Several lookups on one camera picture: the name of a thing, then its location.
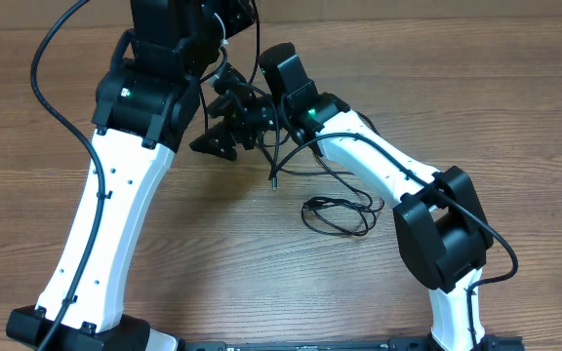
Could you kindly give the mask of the black usb cable short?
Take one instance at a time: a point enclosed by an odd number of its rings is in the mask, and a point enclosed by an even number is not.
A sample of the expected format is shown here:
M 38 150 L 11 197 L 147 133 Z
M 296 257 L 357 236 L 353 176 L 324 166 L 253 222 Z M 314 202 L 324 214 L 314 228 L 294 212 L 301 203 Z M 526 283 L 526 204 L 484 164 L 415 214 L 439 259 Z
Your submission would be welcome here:
M 253 82 L 256 78 L 256 75 L 258 73 L 258 69 L 260 68 L 259 67 L 259 59 L 260 59 L 260 54 L 261 54 L 261 22 L 260 22 L 260 16 L 259 16 L 256 1 L 255 0 L 249 0 L 249 3 L 251 5 L 251 7 L 253 8 L 254 17 L 255 17 L 255 28 L 256 28 L 256 41 L 255 41 L 256 52 L 255 52 L 255 59 L 254 59 L 254 67 L 253 67 L 253 72 L 251 74 L 251 77 L 248 80 L 248 84 L 250 86 L 252 86 Z M 279 168 L 278 162 L 279 162 L 280 147 L 285 141 L 287 141 L 290 138 L 290 136 L 286 135 L 284 137 L 284 139 L 280 138 L 280 131 L 281 131 L 282 128 L 284 128 L 283 113 L 275 105 L 273 99 L 268 95 L 268 93 L 263 93 L 262 96 L 264 98 L 267 98 L 267 101 L 271 103 L 272 110 L 273 110 L 273 128 L 274 128 L 274 131 L 275 131 L 275 141 L 272 144 L 272 147 L 274 148 L 274 154 L 270 155 L 268 153 L 267 146 L 263 142 L 263 136 L 266 133 L 266 130 L 264 130 L 261 134 L 259 134 L 259 147 L 260 147 L 261 152 L 263 153 L 264 157 L 266 158 L 266 160 L 270 163 L 269 178 L 271 180 L 272 189 L 274 191 L 276 191 L 277 185 L 278 185 L 277 174 L 279 172 L 283 172 L 283 173 L 286 173 L 288 175 L 293 175 L 293 176 L 299 176 L 301 174 L 298 173 L 298 172 L 287 171 L 287 170 Z

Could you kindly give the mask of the black usb cable long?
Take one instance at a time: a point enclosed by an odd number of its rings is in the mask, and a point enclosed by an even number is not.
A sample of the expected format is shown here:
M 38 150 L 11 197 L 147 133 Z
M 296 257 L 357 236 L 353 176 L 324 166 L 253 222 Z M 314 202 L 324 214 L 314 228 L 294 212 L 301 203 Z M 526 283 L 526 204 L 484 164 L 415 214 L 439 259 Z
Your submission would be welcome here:
M 203 81 L 209 83 L 211 88 L 217 79 L 216 75 L 220 74 L 227 65 L 231 65 L 228 62 L 228 53 L 225 46 L 221 46 L 220 53 L 221 63 L 215 67 L 211 73 L 207 74 L 203 78 Z M 257 75 L 264 74 L 261 54 L 259 67 Z M 266 93 L 261 88 L 255 86 L 254 82 L 252 86 L 248 84 L 248 87 L 256 92 L 257 97 L 262 97 L 262 94 Z M 362 237 L 368 234 L 375 228 L 378 222 L 379 213 L 384 207 L 384 200 L 376 200 L 368 192 L 349 184 L 343 178 L 346 175 L 345 172 L 336 172 L 332 170 L 331 167 L 329 167 L 329 165 L 323 160 L 323 154 L 317 150 L 317 145 L 310 141 L 311 136 L 306 133 L 305 128 L 291 120 L 291 107 L 287 102 L 287 97 L 285 95 L 275 97 L 271 92 L 268 92 L 268 95 L 273 99 L 275 105 L 280 109 L 284 116 L 284 128 L 280 131 L 280 138 L 284 139 L 286 135 L 290 136 L 290 138 L 285 141 L 281 147 L 288 143 L 288 141 L 292 140 L 297 144 L 297 147 L 309 148 L 314 161 L 321 168 L 319 172 L 298 172 L 301 175 L 295 176 L 331 176 L 357 198 L 353 201 L 343 197 L 322 195 L 313 196 L 304 201 L 301 205 L 302 224 L 315 233 L 328 236 Z M 205 100 L 205 94 L 200 93 L 199 96 L 204 114 L 205 133 L 216 124 L 221 123 L 222 117 L 215 119 L 210 118 L 206 111 L 206 107 L 209 103 Z M 274 141 L 275 131 L 266 131 L 263 136 L 263 142 L 267 146 L 267 151 L 270 155 L 274 154 L 274 148 L 272 147 Z M 296 156 L 297 153 L 292 151 L 286 156 L 281 156 L 281 147 L 279 150 L 279 168 L 287 170 L 284 168 L 284 165 Z

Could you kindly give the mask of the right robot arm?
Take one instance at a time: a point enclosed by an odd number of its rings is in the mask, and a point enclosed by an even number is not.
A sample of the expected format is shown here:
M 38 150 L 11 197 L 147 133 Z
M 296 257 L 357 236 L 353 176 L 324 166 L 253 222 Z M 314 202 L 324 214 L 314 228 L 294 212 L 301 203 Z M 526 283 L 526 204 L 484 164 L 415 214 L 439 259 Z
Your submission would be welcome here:
M 218 98 L 207 110 L 222 120 L 191 149 L 233 161 L 236 144 L 252 149 L 265 131 L 284 130 L 298 150 L 309 148 L 360 178 L 392 209 L 400 256 L 429 290 L 431 346 L 480 349 L 486 334 L 476 291 L 494 236 L 468 174 L 407 156 L 340 97 L 318 92 L 293 44 L 266 50 L 259 68 L 266 92 L 228 62 L 208 75 Z

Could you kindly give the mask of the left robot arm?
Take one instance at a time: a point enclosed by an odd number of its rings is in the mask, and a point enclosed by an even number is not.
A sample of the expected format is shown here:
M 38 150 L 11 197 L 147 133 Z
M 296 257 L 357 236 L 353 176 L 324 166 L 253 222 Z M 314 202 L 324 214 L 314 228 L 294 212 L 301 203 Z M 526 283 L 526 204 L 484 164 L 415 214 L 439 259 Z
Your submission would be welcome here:
M 247 1 L 135 1 L 96 91 L 91 163 L 59 263 L 36 303 L 10 314 L 9 338 L 37 350 L 182 350 L 182 339 L 124 312 L 150 202 L 222 69 L 228 39 L 256 19 Z

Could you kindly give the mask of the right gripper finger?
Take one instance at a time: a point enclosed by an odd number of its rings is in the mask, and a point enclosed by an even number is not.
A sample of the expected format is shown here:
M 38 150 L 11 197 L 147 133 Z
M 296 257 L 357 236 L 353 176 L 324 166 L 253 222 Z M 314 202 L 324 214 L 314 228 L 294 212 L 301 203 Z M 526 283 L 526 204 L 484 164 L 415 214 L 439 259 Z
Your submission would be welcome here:
M 224 122 L 216 124 L 189 144 L 192 151 L 220 157 L 228 161 L 237 159 L 236 141 Z
M 210 102 L 207 107 L 207 115 L 212 118 L 229 117 L 237 110 L 235 99 L 231 95 L 222 95 Z

